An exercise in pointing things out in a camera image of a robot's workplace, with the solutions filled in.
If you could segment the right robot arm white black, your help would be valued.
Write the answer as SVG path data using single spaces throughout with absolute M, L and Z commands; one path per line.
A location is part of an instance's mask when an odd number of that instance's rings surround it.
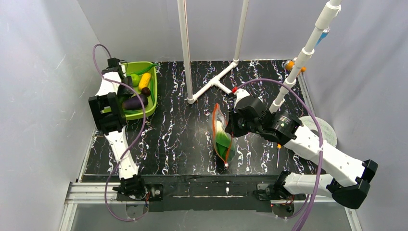
M 225 128 L 228 134 L 233 137 L 257 134 L 320 165 L 325 171 L 320 176 L 284 171 L 270 189 L 272 194 L 287 198 L 315 193 L 332 198 L 344 207 L 360 208 L 378 169 L 375 161 L 361 161 L 348 156 L 319 138 L 299 118 L 284 111 L 271 113 L 259 98 L 242 89 L 232 96 L 234 108 L 229 111 Z

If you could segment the toy dark red plum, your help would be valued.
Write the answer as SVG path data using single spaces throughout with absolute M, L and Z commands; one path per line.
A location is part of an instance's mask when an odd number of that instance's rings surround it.
M 141 89 L 140 93 L 146 97 L 151 96 L 151 90 L 148 87 L 144 87 Z

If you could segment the toy purple eggplant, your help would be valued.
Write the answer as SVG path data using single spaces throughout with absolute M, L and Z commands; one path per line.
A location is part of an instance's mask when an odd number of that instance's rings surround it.
M 142 105 L 144 105 L 146 108 L 148 104 L 148 98 L 145 95 L 140 94 L 139 97 L 134 96 L 125 100 L 122 103 L 122 106 L 125 110 L 140 110 L 142 108 Z

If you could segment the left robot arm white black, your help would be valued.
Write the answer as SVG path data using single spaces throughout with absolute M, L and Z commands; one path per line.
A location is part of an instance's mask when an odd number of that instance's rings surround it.
M 132 200 L 144 200 L 148 192 L 128 147 L 127 121 L 119 101 L 120 93 L 126 89 L 120 83 L 130 83 L 130 78 L 124 75 L 125 69 L 119 59 L 109 58 L 107 62 L 108 67 L 101 72 L 103 78 L 98 92 L 88 99 L 89 107 L 95 125 L 108 140 L 117 163 L 112 172 L 118 173 L 120 185 L 113 190 Z

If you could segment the clear zip bag orange zipper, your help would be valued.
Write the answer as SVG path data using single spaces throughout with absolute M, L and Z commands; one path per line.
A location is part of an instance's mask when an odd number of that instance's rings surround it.
M 226 132 L 227 120 L 218 103 L 212 111 L 210 125 L 214 151 L 223 161 L 225 168 L 229 168 L 236 155 L 237 145 L 236 140 Z

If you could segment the toy bok choy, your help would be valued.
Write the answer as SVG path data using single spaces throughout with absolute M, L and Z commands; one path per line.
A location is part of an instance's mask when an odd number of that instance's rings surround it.
M 224 161 L 230 162 L 236 155 L 235 140 L 224 130 L 224 124 L 220 120 L 215 123 L 215 137 L 213 140 L 215 152 Z

